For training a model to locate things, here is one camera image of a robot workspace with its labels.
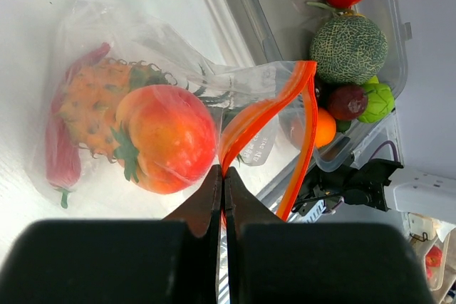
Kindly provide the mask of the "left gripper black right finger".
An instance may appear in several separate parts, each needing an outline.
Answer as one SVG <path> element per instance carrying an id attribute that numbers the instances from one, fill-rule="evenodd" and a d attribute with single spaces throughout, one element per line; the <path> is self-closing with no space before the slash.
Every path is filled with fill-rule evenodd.
<path id="1" fill-rule="evenodd" d="M 232 303 L 431 303 L 411 245 L 379 223 L 290 224 L 224 176 Z"/>

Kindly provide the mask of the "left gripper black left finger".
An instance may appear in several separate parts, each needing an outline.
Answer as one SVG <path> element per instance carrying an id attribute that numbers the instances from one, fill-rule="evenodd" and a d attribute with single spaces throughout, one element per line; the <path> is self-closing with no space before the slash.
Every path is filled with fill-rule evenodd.
<path id="1" fill-rule="evenodd" d="M 46 220 L 1 269 L 3 303 L 216 303 L 222 171 L 161 220 Z"/>

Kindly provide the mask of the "clear orange zip top bag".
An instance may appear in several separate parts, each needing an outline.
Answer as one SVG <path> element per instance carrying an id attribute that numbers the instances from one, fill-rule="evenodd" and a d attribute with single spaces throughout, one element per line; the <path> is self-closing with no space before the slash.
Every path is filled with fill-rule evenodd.
<path id="1" fill-rule="evenodd" d="M 213 165 L 273 172 L 294 163 L 276 208 L 287 219 L 314 153 L 315 61 L 217 65 L 171 25 L 106 0 L 77 0 L 56 29 L 26 168 L 62 207 L 71 194 L 181 199 Z"/>

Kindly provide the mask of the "red chili pepper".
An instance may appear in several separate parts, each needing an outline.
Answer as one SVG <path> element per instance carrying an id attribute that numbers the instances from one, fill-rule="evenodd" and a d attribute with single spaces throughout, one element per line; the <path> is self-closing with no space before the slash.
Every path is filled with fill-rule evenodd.
<path id="1" fill-rule="evenodd" d="M 63 102 L 63 88 L 72 81 L 83 66 L 95 65 L 109 51 L 110 45 L 102 43 L 100 47 L 74 61 L 68 67 L 51 101 L 45 132 L 46 179 L 57 192 L 61 193 L 60 205 L 64 209 L 68 207 L 68 195 L 71 193 L 71 187 L 81 177 L 81 159 L 78 146 L 72 143 L 66 124 L 58 114 Z"/>

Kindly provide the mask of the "plastic pineapple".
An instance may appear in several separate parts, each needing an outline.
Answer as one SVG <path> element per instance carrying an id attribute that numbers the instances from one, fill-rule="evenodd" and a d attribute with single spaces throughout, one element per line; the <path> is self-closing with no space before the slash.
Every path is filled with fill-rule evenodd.
<path id="1" fill-rule="evenodd" d="M 63 88 L 58 108 L 71 141 L 89 150 L 94 159 L 104 156 L 111 164 L 117 162 L 119 144 L 112 133 L 118 129 L 117 108 L 129 93 L 150 85 L 177 86 L 178 80 L 144 61 L 104 58 L 96 65 L 83 66 Z"/>

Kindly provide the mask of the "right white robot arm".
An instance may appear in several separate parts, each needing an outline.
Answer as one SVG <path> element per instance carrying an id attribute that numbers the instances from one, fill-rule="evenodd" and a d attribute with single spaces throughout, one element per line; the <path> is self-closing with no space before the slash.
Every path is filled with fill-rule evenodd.
<path id="1" fill-rule="evenodd" d="M 455 223 L 455 180 L 373 159 L 360 169 L 342 166 L 345 203 L 399 211 Z"/>

